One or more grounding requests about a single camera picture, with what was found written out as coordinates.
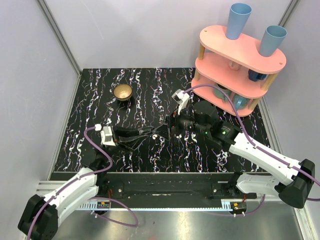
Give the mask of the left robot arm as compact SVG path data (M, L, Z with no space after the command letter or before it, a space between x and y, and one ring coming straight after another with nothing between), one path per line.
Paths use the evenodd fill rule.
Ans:
M123 187L110 186L107 171L112 168L111 151L135 150L154 127L125 128L96 124L84 131L84 137L95 148L95 159L77 174L50 193L33 195L27 202L17 228L29 240L51 240L63 221L81 205L92 200L96 206L88 210L95 217L104 214L111 203L118 203Z

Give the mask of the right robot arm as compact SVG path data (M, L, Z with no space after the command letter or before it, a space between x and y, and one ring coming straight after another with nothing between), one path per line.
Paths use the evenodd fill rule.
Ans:
M315 182L315 164L286 157L248 136L238 126L223 121L207 101L196 102L193 110L176 110L153 134L167 140L190 131L204 136L212 148L222 149L245 158L267 171L270 176L237 173L227 185L228 195L260 193L278 196L287 205L302 209Z

